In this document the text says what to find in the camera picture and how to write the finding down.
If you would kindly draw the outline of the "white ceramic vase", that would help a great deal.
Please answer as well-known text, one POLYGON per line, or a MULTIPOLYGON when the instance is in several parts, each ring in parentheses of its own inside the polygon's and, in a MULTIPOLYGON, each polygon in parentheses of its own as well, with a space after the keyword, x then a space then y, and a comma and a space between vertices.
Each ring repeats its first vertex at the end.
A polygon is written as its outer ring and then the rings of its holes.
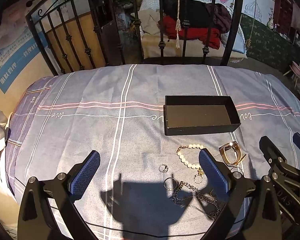
POLYGON ((270 29, 270 30, 273 30, 274 29, 274 19, 273 18, 270 18, 269 21, 267 22, 267 27, 270 29))

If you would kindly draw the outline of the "dark purple jacket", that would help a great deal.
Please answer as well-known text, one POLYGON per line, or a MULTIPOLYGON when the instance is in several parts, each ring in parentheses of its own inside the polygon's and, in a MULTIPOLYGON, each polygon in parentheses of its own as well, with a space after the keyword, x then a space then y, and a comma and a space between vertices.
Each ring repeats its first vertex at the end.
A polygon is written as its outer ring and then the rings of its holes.
POLYGON ((226 7, 220 3, 214 6, 214 15, 211 17, 212 3, 206 3, 205 7, 208 12, 206 26, 209 27, 212 22, 212 27, 219 30, 220 34, 228 33, 231 27, 232 18, 226 7))

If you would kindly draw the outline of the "light blue cushion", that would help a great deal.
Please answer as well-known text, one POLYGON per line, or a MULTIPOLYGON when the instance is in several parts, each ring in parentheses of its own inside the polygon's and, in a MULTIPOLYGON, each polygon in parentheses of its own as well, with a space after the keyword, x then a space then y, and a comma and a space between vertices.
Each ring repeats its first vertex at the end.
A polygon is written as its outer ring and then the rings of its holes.
MULTIPOLYGON (((225 33, 225 34, 221 34, 221 42, 222 42, 224 47, 227 44, 228 36, 229 36, 229 32, 225 33)), ((244 34, 243 34, 243 31, 242 31, 241 28, 239 28, 238 31, 237 31, 235 42, 234 42, 232 50, 235 51, 235 52, 238 52, 238 53, 242 53, 244 55, 247 52, 246 45, 245 45, 245 38, 244 38, 244 34)))

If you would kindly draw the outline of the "red phone booth cabinet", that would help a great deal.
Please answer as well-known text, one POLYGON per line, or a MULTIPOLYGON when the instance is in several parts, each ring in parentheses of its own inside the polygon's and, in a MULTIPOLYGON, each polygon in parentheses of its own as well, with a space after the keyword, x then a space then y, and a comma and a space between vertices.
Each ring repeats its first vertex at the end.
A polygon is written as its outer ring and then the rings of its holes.
POLYGON ((293 0, 275 0, 273 20, 278 33, 288 36, 293 17, 293 4, 293 0))

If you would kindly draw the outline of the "white wicker swing seat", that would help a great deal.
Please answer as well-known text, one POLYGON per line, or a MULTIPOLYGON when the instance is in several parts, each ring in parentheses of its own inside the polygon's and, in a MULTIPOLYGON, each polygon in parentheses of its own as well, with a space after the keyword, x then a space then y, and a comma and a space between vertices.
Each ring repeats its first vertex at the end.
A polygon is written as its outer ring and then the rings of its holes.
MULTIPOLYGON (((159 11, 159 0, 142 0, 140 10, 153 9, 159 11)), ((156 35, 149 35, 144 33, 142 29, 140 30, 141 35, 141 45, 143 49, 143 56, 145 59, 150 57, 160 57, 160 33, 156 35)), ((164 34, 164 42, 166 44, 164 49, 164 56, 166 57, 182 57, 183 55, 183 40, 180 42, 180 48, 175 47, 175 40, 168 40, 168 36, 164 34)), ((186 57, 203 57, 204 44, 200 40, 188 40, 186 42, 186 57)), ((219 49, 209 48, 209 53, 207 57, 214 57, 221 59, 224 53, 225 47, 222 42, 220 42, 219 49)), ((246 54, 238 53, 232 50, 230 55, 231 62, 238 62, 242 59, 247 59, 246 54)))

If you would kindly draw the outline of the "grey striped bed sheet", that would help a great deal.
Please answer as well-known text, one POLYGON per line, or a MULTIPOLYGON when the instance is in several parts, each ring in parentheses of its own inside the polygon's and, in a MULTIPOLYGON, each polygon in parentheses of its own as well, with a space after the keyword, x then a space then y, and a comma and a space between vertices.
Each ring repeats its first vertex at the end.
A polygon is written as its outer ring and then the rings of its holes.
POLYGON ((100 166, 75 205, 99 239, 200 239, 214 207, 198 202, 184 187, 170 200, 176 181, 203 194, 206 179, 195 178, 176 155, 181 145, 205 146, 221 160, 220 146, 238 142, 247 157, 238 167, 247 178, 269 170, 259 149, 268 136, 300 169, 300 101, 277 78, 247 69, 205 65, 105 67, 46 77, 25 93, 10 124, 6 173, 20 203, 32 176, 53 179, 96 150, 100 166), (241 125, 232 133, 167 137, 163 106, 167 95, 232 98, 241 125))

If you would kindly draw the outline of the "gold wrist watch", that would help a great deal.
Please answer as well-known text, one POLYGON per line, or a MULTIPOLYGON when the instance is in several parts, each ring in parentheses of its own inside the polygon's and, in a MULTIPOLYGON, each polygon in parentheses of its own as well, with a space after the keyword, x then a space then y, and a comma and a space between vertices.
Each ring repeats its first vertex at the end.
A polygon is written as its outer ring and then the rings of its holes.
POLYGON ((228 142, 219 148, 224 163, 228 166, 238 166, 247 157, 243 154, 241 148, 236 141, 228 142))

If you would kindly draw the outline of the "green floral covered counter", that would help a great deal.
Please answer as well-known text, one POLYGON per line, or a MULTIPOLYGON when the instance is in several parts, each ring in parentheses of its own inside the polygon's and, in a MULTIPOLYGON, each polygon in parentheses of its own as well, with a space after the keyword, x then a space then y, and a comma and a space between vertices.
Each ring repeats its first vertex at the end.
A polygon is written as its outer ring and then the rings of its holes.
POLYGON ((245 39, 251 40, 247 57, 267 64, 282 73, 295 62, 300 64, 300 50, 264 24, 242 14, 241 28, 245 39))

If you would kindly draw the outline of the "pink stool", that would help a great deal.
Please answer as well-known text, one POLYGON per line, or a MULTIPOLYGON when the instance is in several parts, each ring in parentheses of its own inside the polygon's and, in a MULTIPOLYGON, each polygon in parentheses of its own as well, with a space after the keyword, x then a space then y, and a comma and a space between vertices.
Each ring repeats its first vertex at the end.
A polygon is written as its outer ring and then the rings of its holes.
POLYGON ((300 67, 296 62, 292 61, 292 64, 290 65, 290 70, 285 72, 283 75, 287 76, 289 73, 293 73, 292 79, 294 82, 294 88, 296 88, 298 81, 300 80, 300 67))

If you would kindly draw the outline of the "beige pillow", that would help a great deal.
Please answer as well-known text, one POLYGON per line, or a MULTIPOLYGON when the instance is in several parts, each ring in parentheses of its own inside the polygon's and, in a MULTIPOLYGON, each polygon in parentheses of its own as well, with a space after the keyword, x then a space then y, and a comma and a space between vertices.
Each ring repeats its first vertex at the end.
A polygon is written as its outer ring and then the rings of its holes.
POLYGON ((160 33, 160 12, 153 9, 140 10, 138 12, 141 28, 144 33, 156 35, 160 33))

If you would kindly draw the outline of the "black cardboard jewelry box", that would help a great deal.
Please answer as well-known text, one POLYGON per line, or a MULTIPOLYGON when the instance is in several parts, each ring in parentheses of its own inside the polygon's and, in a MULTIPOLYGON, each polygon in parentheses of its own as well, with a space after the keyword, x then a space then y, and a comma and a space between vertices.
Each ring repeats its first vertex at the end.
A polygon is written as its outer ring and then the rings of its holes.
POLYGON ((230 96, 167 95, 164 104, 166 136, 234 132, 241 125, 230 96))

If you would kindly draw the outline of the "black garment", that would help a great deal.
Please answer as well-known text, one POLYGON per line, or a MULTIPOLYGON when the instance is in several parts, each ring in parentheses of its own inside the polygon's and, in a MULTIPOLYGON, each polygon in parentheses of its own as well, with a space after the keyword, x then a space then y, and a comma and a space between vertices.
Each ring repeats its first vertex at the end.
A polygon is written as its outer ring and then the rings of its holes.
MULTIPOLYGON (((188 20, 190 28, 208 28, 210 23, 215 28, 214 19, 211 17, 211 3, 204 3, 196 0, 180 0, 179 1, 179 20, 181 24, 184 20, 188 20)), ((163 12, 166 16, 170 16, 177 20, 178 0, 162 0, 163 12)))

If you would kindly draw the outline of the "red blanket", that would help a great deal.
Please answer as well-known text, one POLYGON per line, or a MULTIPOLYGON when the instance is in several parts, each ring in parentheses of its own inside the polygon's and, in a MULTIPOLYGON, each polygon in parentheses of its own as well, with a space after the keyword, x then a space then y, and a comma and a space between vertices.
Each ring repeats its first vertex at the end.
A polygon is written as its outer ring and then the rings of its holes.
MULTIPOLYGON (((177 38, 177 31, 175 29, 176 21, 170 16, 163 18, 163 31, 169 39, 175 40, 177 38)), ((203 44, 206 43, 208 36, 208 28, 189 28, 187 31, 188 40, 200 40, 203 44)), ((220 32, 216 28, 211 28, 209 47, 213 49, 220 48, 220 32)))

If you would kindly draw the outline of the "black iron bed frame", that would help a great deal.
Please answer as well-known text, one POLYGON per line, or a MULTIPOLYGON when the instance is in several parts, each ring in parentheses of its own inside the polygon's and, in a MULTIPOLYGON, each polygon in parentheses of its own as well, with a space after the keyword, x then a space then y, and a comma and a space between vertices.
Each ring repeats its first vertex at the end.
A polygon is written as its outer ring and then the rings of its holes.
POLYGON ((186 57, 188 20, 179 20, 179 2, 175 29, 175 47, 179 49, 183 40, 182 57, 164 56, 162 0, 160 12, 160 57, 145 59, 141 45, 141 21, 138 12, 142 0, 41 0, 26 15, 30 32, 45 62, 54 75, 126 63, 158 64, 205 64, 217 63, 225 66, 239 29, 243 0, 209 0, 214 6, 220 3, 231 15, 232 23, 228 41, 221 59, 207 57, 212 23, 203 48, 203 57, 186 57))

